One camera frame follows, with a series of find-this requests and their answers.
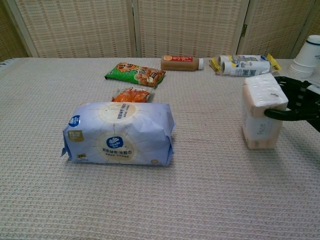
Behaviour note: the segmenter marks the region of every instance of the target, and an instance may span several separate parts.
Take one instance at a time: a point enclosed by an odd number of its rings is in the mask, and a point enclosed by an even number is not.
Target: table
[[[274,150],[249,150],[242,77],[168,71],[152,102],[171,105],[168,167],[77,164],[62,130],[82,103],[130,83],[118,62],[158,58],[21,58],[0,70],[0,239],[320,239],[320,133],[284,122]],[[292,60],[280,59],[281,75]],[[320,68],[312,76],[320,82]]]

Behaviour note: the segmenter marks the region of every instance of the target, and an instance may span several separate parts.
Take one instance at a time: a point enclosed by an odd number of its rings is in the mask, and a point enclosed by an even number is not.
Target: bottle
[[[165,55],[161,58],[161,69],[172,71],[195,71],[204,69],[204,59],[193,56]]]

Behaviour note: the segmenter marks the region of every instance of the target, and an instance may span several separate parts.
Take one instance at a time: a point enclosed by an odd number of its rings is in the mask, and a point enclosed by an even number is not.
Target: stack of paper cups
[[[310,35],[289,67],[289,74],[306,79],[314,72],[320,59],[320,35]]]

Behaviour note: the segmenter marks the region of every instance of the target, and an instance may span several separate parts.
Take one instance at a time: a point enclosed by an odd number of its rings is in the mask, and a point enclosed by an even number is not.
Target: wet wipes package
[[[175,122],[165,103],[93,102],[80,106],[63,130],[73,162],[169,165]]]

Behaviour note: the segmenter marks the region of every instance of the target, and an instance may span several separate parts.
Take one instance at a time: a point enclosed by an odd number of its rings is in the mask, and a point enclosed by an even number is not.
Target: white tissue package
[[[282,121],[265,116],[266,109],[285,111],[288,98],[271,73],[248,77],[242,89],[242,130],[250,149],[273,149]]]
[[[63,130],[74,162],[169,165],[175,122],[165,103],[94,102],[80,106]]]

